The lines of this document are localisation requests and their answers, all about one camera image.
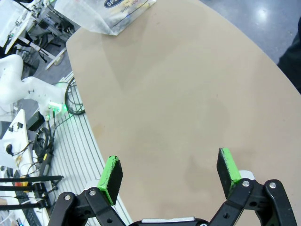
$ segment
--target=black cable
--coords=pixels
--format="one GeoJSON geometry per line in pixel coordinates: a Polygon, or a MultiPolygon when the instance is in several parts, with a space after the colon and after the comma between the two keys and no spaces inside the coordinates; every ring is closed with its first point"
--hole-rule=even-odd
{"type": "Polygon", "coordinates": [[[51,134],[51,127],[50,127],[50,122],[49,122],[49,120],[47,121],[47,125],[48,125],[48,131],[49,131],[49,133],[51,134]]]}
{"type": "Polygon", "coordinates": [[[54,196],[55,196],[55,198],[53,199],[53,206],[55,205],[55,200],[56,200],[56,194],[55,194],[55,190],[53,189],[53,186],[51,185],[51,187],[52,187],[52,190],[53,190],[53,194],[54,194],[54,196]]]}
{"type": "Polygon", "coordinates": [[[30,9],[28,9],[25,5],[23,5],[21,2],[14,0],[16,3],[18,3],[20,6],[22,6],[24,9],[26,9],[28,12],[31,12],[30,9]]]}
{"type": "Polygon", "coordinates": [[[10,127],[12,129],[11,132],[18,132],[19,127],[17,127],[17,130],[14,130],[14,125],[18,124],[18,122],[15,122],[14,124],[12,124],[12,126],[10,127]]]}
{"type": "Polygon", "coordinates": [[[76,82],[75,82],[75,78],[73,77],[70,80],[70,82],[67,86],[66,92],[65,92],[65,104],[66,104],[67,111],[70,114],[81,115],[81,114],[84,114],[86,111],[85,111],[85,109],[83,109],[84,105],[82,103],[76,103],[75,102],[74,95],[73,95],[73,92],[72,92],[72,88],[74,88],[74,90],[76,92],[76,88],[75,88],[76,86],[77,85],[76,85],[76,82]],[[71,108],[70,103],[75,105],[75,110],[71,108]]]}
{"type": "Polygon", "coordinates": [[[27,197],[27,196],[0,196],[1,198],[15,198],[15,199],[40,199],[40,198],[35,198],[35,197],[27,197]]]}
{"type": "Polygon", "coordinates": [[[29,143],[25,146],[25,148],[23,148],[23,150],[21,150],[21,151],[19,151],[19,152],[17,152],[17,153],[13,153],[13,156],[18,155],[18,154],[20,154],[20,153],[22,153],[22,152],[25,152],[26,149],[28,148],[28,146],[31,145],[33,142],[34,142],[34,141],[29,142],[29,143]]]}
{"type": "Polygon", "coordinates": [[[49,146],[50,136],[51,134],[49,133],[49,130],[45,127],[40,129],[36,135],[32,148],[38,157],[39,163],[43,162],[44,155],[49,146]]]}
{"type": "Polygon", "coordinates": [[[27,175],[30,175],[30,174],[35,173],[35,172],[37,171],[37,170],[35,170],[34,172],[29,173],[30,168],[31,168],[32,166],[36,166],[36,163],[37,163],[37,162],[34,162],[33,164],[30,165],[30,167],[29,167],[28,170],[27,170],[27,175]]]}
{"type": "Polygon", "coordinates": [[[54,129],[53,129],[53,134],[52,134],[52,142],[54,143],[54,139],[55,139],[55,131],[56,131],[56,124],[55,124],[55,112],[53,111],[52,112],[52,116],[53,116],[53,126],[54,126],[54,129]]]}

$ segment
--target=wire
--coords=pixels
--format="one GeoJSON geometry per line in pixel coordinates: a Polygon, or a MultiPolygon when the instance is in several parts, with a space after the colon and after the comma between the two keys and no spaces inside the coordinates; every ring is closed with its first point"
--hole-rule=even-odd
{"type": "MultiPolygon", "coordinates": [[[[11,112],[11,113],[12,113],[12,112],[11,112]]],[[[4,116],[4,115],[7,115],[7,114],[9,114],[9,113],[0,114],[0,116],[4,116]]]]}
{"type": "Polygon", "coordinates": [[[59,84],[59,83],[67,83],[67,84],[69,84],[69,83],[66,82],[66,81],[59,81],[59,82],[53,83],[52,85],[56,85],[56,84],[59,84]]]}
{"type": "Polygon", "coordinates": [[[17,152],[17,153],[13,153],[13,156],[18,155],[18,154],[20,154],[20,153],[22,153],[22,152],[25,152],[26,149],[29,147],[29,145],[31,145],[32,143],[34,143],[34,141],[29,142],[29,143],[25,146],[25,148],[23,148],[23,150],[21,150],[21,151],[19,151],[19,152],[17,152]]]}
{"type": "Polygon", "coordinates": [[[73,95],[73,92],[72,92],[72,88],[74,88],[76,96],[77,96],[77,100],[79,102],[79,96],[78,96],[76,88],[75,88],[76,86],[77,85],[76,85],[76,82],[75,82],[75,78],[73,77],[70,80],[70,82],[67,86],[66,92],[65,92],[65,104],[66,104],[67,111],[70,114],[81,115],[81,114],[84,114],[86,111],[85,111],[85,109],[83,109],[84,105],[82,103],[76,103],[75,100],[74,100],[74,95],[73,95]],[[75,110],[73,108],[71,108],[70,103],[75,105],[75,110]]]}
{"type": "Polygon", "coordinates": [[[32,165],[32,163],[26,163],[26,164],[23,164],[21,167],[20,167],[20,171],[22,169],[23,166],[26,166],[26,165],[32,165]]]}
{"type": "Polygon", "coordinates": [[[30,200],[26,200],[23,203],[21,203],[20,205],[23,205],[23,204],[28,203],[28,202],[30,202],[30,200]]]}
{"type": "Polygon", "coordinates": [[[72,31],[70,30],[70,27],[68,27],[68,31],[70,32],[70,34],[73,34],[72,31]]]}
{"type": "Polygon", "coordinates": [[[17,130],[14,129],[14,125],[18,124],[18,122],[15,122],[14,124],[12,124],[11,128],[12,128],[12,132],[18,132],[18,129],[20,128],[19,126],[17,126],[17,130]]]}
{"type": "Polygon", "coordinates": [[[21,175],[21,176],[24,176],[24,175],[21,173],[21,170],[20,170],[20,163],[21,163],[21,160],[22,160],[22,156],[23,156],[23,154],[24,154],[24,152],[22,152],[22,154],[20,155],[20,162],[19,162],[19,163],[17,163],[18,170],[19,170],[19,172],[20,172],[20,175],[21,175]]]}
{"type": "Polygon", "coordinates": [[[15,199],[37,199],[36,197],[27,197],[27,196],[0,196],[1,198],[15,198],[15,199]]]}
{"type": "Polygon", "coordinates": [[[54,199],[53,199],[53,205],[55,204],[55,200],[56,200],[56,193],[55,193],[55,190],[53,188],[53,185],[51,184],[51,187],[52,187],[52,190],[53,190],[53,194],[54,194],[54,199]]]}
{"type": "Polygon", "coordinates": [[[5,110],[3,109],[3,107],[1,107],[1,106],[0,106],[0,108],[1,108],[1,110],[4,111],[6,114],[9,114],[9,113],[12,113],[12,112],[13,112],[13,111],[10,111],[10,112],[5,111],[5,110]]]}
{"type": "Polygon", "coordinates": [[[37,163],[37,162],[34,162],[33,164],[31,164],[31,166],[30,166],[30,167],[28,168],[28,170],[27,170],[27,175],[30,175],[30,174],[35,173],[35,172],[37,171],[37,170],[35,170],[34,172],[32,172],[32,173],[29,174],[29,170],[30,170],[31,167],[35,166],[37,169],[39,169],[39,168],[36,166],[36,163],[37,163]]]}
{"type": "Polygon", "coordinates": [[[10,215],[12,215],[13,213],[14,213],[14,212],[11,211],[11,212],[9,213],[9,215],[8,215],[3,221],[0,222],[0,225],[1,225],[4,221],[6,221],[7,219],[9,219],[10,215]]]}
{"type": "Polygon", "coordinates": [[[40,163],[43,162],[44,155],[50,145],[49,143],[50,140],[51,140],[51,134],[49,133],[49,130],[45,127],[40,129],[36,135],[33,144],[33,149],[38,157],[38,162],[40,163]]]}

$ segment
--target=gray floor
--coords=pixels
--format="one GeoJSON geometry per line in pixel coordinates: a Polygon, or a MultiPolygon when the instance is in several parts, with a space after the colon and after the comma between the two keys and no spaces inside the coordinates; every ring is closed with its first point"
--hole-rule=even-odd
{"type": "Polygon", "coordinates": [[[301,17],[301,0],[201,1],[245,33],[275,63],[292,43],[301,17]]]}

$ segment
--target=white cable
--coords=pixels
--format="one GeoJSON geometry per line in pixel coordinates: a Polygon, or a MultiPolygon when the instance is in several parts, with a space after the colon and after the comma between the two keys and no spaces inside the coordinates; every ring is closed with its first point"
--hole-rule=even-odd
{"type": "Polygon", "coordinates": [[[30,202],[30,200],[24,201],[24,202],[21,203],[20,205],[25,204],[25,203],[28,203],[28,202],[30,202]]]}
{"type": "Polygon", "coordinates": [[[1,225],[4,221],[6,221],[6,220],[10,217],[10,215],[12,215],[13,213],[14,213],[14,212],[11,211],[11,212],[9,213],[9,215],[8,215],[3,221],[0,222],[0,225],[1,225]]]}

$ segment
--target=black bar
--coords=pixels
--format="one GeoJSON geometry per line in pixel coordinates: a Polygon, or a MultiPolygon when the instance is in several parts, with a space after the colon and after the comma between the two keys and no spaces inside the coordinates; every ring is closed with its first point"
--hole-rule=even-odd
{"type": "Polygon", "coordinates": [[[290,201],[288,200],[283,184],[279,180],[268,180],[265,182],[264,187],[271,203],[273,204],[279,225],[297,226],[293,209],[290,201]]]}
{"type": "Polygon", "coordinates": [[[41,176],[41,177],[30,177],[30,178],[0,178],[0,183],[54,181],[54,180],[61,180],[61,179],[63,179],[63,176],[41,176]]]}
{"type": "Polygon", "coordinates": [[[247,178],[243,178],[234,187],[228,199],[222,204],[215,216],[211,219],[208,226],[233,226],[239,219],[248,201],[253,183],[247,178]]]}
{"type": "MultiPolygon", "coordinates": [[[[60,196],[57,198],[57,201],[55,203],[55,207],[52,210],[51,213],[51,218],[49,220],[48,226],[68,226],[68,217],[69,214],[72,213],[72,209],[74,207],[74,204],[76,202],[77,198],[75,194],[71,192],[63,192],[60,194],[60,196]]],[[[80,225],[86,225],[85,223],[80,224],[82,220],[76,219],[76,224],[77,226],[80,225]]]]}
{"type": "Polygon", "coordinates": [[[32,68],[32,69],[34,69],[34,70],[37,70],[36,67],[34,67],[33,65],[31,65],[31,64],[29,64],[27,62],[23,62],[23,64],[26,65],[26,66],[28,66],[28,67],[30,67],[30,68],[32,68]]]}
{"type": "Polygon", "coordinates": [[[114,226],[126,226],[97,187],[88,189],[85,192],[85,197],[101,226],[111,226],[111,223],[114,226]]]}
{"type": "Polygon", "coordinates": [[[33,186],[0,186],[0,191],[33,191],[33,186]]]}
{"type": "Polygon", "coordinates": [[[31,209],[31,208],[41,208],[39,203],[29,203],[22,205],[0,205],[0,210],[22,210],[22,209],[31,209]]]}
{"type": "Polygon", "coordinates": [[[21,2],[14,0],[16,3],[18,3],[20,6],[22,6],[23,8],[27,9],[29,12],[31,12],[30,9],[28,9],[25,5],[23,5],[21,2]]]}

